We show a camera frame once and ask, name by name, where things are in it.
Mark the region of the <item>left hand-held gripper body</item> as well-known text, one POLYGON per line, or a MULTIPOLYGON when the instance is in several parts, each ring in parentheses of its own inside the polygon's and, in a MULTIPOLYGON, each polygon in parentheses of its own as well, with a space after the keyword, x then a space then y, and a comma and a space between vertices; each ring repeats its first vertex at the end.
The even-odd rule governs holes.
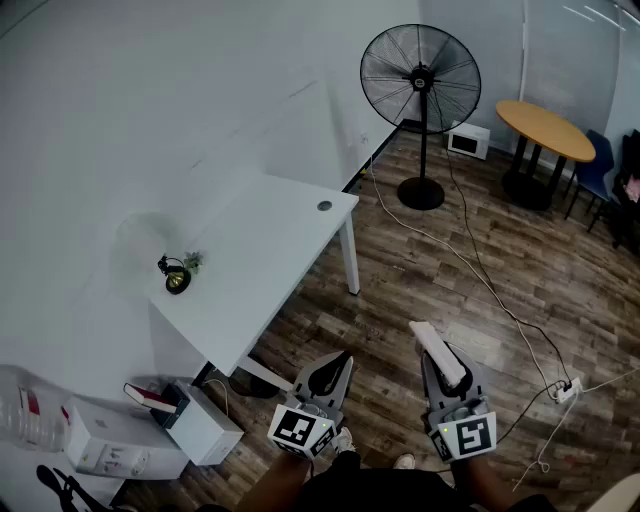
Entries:
POLYGON ((288 393, 276 407, 268 439, 280 450, 315 459, 336 438, 344 419, 344 399, 288 393))

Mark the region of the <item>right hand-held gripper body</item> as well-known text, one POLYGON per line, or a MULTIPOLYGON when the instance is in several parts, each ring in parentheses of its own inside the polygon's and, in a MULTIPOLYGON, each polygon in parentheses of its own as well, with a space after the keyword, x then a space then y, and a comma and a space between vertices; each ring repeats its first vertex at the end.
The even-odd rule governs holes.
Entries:
POLYGON ((496 449, 496 413, 480 395, 426 415, 426 429, 443 463, 472 458, 496 449))

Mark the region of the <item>white oblong object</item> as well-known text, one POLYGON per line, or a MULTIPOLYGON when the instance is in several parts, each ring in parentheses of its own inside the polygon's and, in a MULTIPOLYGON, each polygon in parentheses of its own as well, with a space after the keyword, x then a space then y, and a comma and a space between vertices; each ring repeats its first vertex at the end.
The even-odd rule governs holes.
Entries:
POLYGON ((466 375, 464 366, 429 322, 411 321, 409 327, 442 373, 449 387, 457 387, 466 375))

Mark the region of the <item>person's right forearm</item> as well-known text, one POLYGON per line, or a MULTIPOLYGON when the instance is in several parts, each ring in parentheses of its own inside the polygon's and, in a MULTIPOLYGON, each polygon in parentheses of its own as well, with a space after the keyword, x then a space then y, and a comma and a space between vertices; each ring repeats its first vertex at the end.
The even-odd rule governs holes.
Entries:
POLYGON ((454 481, 474 503, 490 512, 504 512, 509 507, 510 494, 491 468, 489 459, 480 455, 451 464, 454 481))

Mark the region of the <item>person's left forearm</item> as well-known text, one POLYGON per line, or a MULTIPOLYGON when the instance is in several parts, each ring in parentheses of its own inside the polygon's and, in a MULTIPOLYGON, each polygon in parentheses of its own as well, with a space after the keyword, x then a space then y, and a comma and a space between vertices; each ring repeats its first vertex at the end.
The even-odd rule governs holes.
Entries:
POLYGON ((313 463, 284 452, 260 479, 261 512, 288 512, 297 500, 313 463))

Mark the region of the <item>white left shoe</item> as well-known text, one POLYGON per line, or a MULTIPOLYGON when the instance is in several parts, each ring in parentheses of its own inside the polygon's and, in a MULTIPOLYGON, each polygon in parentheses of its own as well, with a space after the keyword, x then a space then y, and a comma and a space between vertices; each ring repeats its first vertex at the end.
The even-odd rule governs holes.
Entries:
POLYGON ((353 436, 347 427, 341 428, 340 432, 331 440, 331 446, 337 455, 356 451, 353 436))

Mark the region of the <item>black round base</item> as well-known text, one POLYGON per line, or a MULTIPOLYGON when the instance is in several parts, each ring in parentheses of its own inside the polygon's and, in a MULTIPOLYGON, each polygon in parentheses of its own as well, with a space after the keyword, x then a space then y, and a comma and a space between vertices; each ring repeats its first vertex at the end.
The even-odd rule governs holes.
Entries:
POLYGON ((241 365, 228 377, 228 383, 236 394, 248 398, 270 399, 280 391, 278 386, 247 371, 241 365))

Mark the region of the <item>white power strip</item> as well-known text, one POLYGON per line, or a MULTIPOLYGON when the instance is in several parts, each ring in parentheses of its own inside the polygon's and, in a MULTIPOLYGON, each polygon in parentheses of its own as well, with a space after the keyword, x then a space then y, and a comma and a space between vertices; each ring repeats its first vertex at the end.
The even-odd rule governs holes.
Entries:
POLYGON ((581 392, 582 384, 579 377, 573 378, 568 384, 562 385, 556 392, 554 396, 554 401, 557 404, 562 404, 569 400, 570 398, 575 398, 581 392))

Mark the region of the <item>plain white box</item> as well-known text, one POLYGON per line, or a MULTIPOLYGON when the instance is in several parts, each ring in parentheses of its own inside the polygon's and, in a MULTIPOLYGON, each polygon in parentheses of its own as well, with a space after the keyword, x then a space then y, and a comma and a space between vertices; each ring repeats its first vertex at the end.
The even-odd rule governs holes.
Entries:
POLYGON ((196 466, 223 462, 244 431, 199 388, 181 381, 174 384, 188 398, 187 405, 167 429, 169 436, 196 466))

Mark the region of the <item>person's black clothing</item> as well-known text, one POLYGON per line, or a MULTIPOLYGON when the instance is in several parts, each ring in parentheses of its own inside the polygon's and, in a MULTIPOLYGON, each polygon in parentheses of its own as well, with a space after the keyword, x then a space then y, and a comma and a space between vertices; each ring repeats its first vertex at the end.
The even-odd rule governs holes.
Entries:
MULTIPOLYGON (((203 505, 196 512, 261 512, 259 481, 232 510, 203 505)), ((522 498, 502 482, 510 494, 509 507, 504 512, 557 512, 546 496, 534 494, 522 498)), ((476 505, 479 504, 456 484, 449 486, 435 472, 365 469, 355 451, 337 455, 326 471, 311 478, 307 476, 288 512, 478 512, 476 505)))

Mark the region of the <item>white desk leg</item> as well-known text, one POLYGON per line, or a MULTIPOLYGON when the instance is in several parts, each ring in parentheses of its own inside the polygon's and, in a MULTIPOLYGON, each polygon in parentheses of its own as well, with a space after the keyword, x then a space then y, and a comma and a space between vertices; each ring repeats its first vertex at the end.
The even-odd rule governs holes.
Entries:
POLYGON ((357 264, 355 238, 352 224, 352 216, 348 214, 340 227, 339 238, 344 260, 345 275, 349 293, 358 295, 360 292, 359 270, 357 264))

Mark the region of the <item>black box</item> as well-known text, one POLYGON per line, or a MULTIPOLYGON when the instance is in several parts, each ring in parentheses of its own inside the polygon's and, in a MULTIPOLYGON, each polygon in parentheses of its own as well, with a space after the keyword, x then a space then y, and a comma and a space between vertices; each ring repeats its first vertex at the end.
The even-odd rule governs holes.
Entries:
POLYGON ((190 397, 178 381, 167 384, 160 397, 160 405, 152 407, 150 413, 158 425, 170 430, 190 404, 190 397))

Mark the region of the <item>red book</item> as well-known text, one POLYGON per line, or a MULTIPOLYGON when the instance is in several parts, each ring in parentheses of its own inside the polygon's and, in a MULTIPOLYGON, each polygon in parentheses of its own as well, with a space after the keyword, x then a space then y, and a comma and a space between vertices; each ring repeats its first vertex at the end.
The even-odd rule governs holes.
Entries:
POLYGON ((145 390, 133 384, 125 383, 123 386, 123 391, 136 403, 149 409, 155 409, 169 414, 174 414, 177 410, 176 405, 170 403, 161 395, 145 390))

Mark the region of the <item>white box with pictures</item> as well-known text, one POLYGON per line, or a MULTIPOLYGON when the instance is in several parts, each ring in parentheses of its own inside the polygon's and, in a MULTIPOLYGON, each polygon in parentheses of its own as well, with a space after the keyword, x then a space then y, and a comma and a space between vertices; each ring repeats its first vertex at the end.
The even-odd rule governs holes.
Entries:
POLYGON ((76 472, 119 479, 173 480, 188 456, 154 421, 79 398, 63 406, 65 453, 76 472))

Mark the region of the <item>white shade desk lamp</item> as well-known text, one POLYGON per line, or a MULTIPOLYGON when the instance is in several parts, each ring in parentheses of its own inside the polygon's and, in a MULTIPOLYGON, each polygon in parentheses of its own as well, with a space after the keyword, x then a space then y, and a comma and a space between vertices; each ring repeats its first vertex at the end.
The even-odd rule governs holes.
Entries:
POLYGON ((158 212, 134 213, 117 227, 109 253, 111 285, 122 296, 142 296, 154 286, 182 293, 191 274, 179 254, 177 224, 158 212))

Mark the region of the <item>black chair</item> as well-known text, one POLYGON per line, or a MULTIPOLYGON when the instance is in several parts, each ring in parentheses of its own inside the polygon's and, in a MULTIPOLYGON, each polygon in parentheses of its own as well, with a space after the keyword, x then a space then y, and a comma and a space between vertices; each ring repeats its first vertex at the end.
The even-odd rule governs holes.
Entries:
POLYGON ((635 230, 635 224, 640 225, 640 131, 637 129, 622 138, 621 164, 611 191, 605 194, 589 230, 606 211, 610 214, 613 247, 617 248, 626 237, 631 252, 640 255, 640 240, 635 230))

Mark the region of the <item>white microwave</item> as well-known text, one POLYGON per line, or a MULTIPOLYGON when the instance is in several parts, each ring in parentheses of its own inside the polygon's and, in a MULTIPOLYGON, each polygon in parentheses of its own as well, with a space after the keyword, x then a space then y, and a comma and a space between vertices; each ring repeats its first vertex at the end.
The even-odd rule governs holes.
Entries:
POLYGON ((469 123, 453 123, 447 132, 447 149, 479 160, 487 158, 490 135, 489 129, 469 123))

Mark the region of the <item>blue chair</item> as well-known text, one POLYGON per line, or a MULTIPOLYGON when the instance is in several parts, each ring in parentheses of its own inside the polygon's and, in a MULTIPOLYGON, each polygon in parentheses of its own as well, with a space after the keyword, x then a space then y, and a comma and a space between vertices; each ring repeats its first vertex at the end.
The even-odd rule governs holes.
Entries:
POLYGON ((600 200, 600 204, 588 228, 588 231, 590 231, 609 203, 609 193, 605 185, 604 177, 613 169, 614 157, 611 144, 604 135, 594 130, 588 130, 586 132, 586 137, 595 149, 595 158, 591 162, 577 162, 575 164, 574 171, 569 180, 569 185, 567 186, 563 197, 567 196, 570 186, 573 181, 576 181, 576 189, 564 219, 569 217, 580 191, 587 191, 592 196, 591 203, 589 204, 586 212, 590 211, 597 199, 600 200))

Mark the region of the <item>round wooden table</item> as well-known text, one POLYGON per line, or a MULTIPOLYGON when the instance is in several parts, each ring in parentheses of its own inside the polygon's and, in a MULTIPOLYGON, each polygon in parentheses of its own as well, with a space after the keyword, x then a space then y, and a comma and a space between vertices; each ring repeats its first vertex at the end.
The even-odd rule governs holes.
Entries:
POLYGON ((519 135, 510 169, 502 177, 507 196, 517 205, 533 211, 547 210, 566 162, 587 163, 596 150, 574 124, 540 106, 516 100, 502 100, 496 112, 519 135), (541 151, 558 156, 547 184, 534 178, 541 151))

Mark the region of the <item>clear plastic water bottle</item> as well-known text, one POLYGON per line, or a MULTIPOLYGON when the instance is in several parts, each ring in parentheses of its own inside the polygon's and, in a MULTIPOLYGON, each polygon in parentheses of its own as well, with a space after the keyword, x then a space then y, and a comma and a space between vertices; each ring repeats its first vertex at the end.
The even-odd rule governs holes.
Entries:
POLYGON ((0 364, 0 441, 25 450, 65 450, 67 394, 24 368, 0 364))

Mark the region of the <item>black standing fan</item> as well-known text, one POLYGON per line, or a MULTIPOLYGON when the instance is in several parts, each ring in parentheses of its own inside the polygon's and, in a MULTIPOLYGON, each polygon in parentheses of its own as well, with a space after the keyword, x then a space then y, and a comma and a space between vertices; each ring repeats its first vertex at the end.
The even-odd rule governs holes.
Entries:
POLYGON ((360 82, 368 103, 385 121, 420 136, 419 175, 398 186, 400 202, 418 211, 439 208, 445 192, 426 174, 427 141, 458 127, 477 108, 482 83, 471 52, 434 26, 394 26, 367 45, 360 82))

